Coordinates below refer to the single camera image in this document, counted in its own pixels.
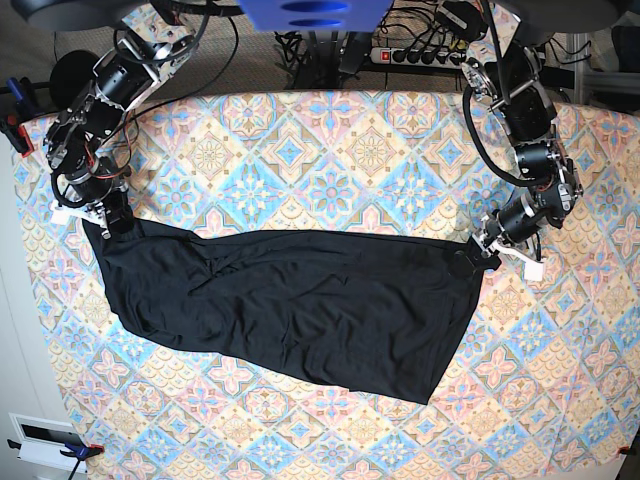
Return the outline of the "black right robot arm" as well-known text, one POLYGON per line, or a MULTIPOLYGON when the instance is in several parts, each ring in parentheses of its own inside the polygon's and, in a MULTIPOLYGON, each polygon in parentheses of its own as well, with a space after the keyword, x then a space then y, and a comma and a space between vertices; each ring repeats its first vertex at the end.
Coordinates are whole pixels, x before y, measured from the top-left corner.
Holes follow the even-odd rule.
POLYGON ((214 1, 77 1, 85 20, 114 22, 113 46, 92 67, 89 81, 60 112, 44 140, 56 199, 55 220, 76 216, 103 238, 132 229, 128 165, 99 149, 127 131, 133 111, 192 56, 210 19, 240 13, 214 1))

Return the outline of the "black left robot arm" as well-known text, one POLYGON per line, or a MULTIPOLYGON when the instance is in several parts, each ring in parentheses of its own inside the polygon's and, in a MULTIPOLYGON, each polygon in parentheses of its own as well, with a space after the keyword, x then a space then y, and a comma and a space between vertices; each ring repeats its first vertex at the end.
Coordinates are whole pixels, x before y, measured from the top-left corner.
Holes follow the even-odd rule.
POLYGON ((484 215, 481 227, 450 261, 453 275, 463 278, 496 269, 499 254, 521 259, 529 279, 543 276, 539 232, 562 227, 583 194, 579 175, 565 152, 553 121, 554 104, 541 80, 538 46, 554 33, 590 33, 613 25, 629 9, 627 1, 505 1, 503 7, 518 21, 511 42, 501 47, 488 2, 482 15, 489 27, 496 56, 486 62, 470 57, 463 65, 468 85, 462 107, 471 139, 485 165, 506 183, 517 187, 507 206, 484 215), (518 176, 501 169, 485 149, 471 114, 471 101, 490 99, 514 149, 518 176))

